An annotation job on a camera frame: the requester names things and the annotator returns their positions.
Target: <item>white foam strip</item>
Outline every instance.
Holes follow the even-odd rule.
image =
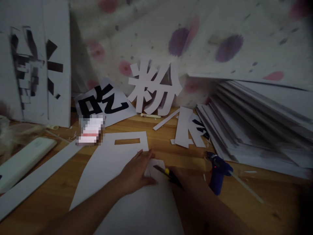
[[[76,141],[73,141],[8,192],[3,194],[0,197],[0,221],[28,198],[29,195],[50,178],[50,176],[52,176],[81,148],[82,146],[77,146]]]
[[[172,117],[174,117],[178,112],[180,108],[174,111],[171,115],[169,115],[167,118],[165,118],[163,121],[161,121],[159,124],[157,124],[153,129],[156,131],[159,129],[161,126],[163,126],[165,123],[167,123]]]

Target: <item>paper scrap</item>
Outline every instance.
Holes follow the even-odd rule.
[[[177,113],[179,113],[180,109],[177,109],[172,114],[170,114],[168,117],[166,117],[164,120],[162,120],[159,124],[157,124],[153,129],[156,131],[160,127],[162,127],[165,123],[167,123],[172,117],[174,117]]]

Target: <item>board with black character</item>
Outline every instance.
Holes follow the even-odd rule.
[[[100,85],[75,97],[74,101],[79,115],[104,114],[105,127],[137,114],[125,94],[108,77],[104,77]]]

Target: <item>paper stencil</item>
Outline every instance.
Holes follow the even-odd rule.
[[[117,139],[136,138],[140,143],[114,145]],[[148,150],[146,132],[106,134],[103,144],[96,149],[82,173],[70,209],[116,177],[141,149]],[[152,159],[145,173],[159,184],[143,187],[120,199],[95,234],[140,235],[149,231],[153,234],[184,234],[169,182],[153,165],[164,168],[164,162]]]

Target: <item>purple polka dot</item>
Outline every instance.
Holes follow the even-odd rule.
[[[241,35],[232,35],[219,46],[215,59],[220,63],[230,61],[240,51],[244,39]]]
[[[169,41],[169,53],[171,55],[178,57],[182,55],[188,34],[189,30],[186,28],[179,28],[173,32]]]

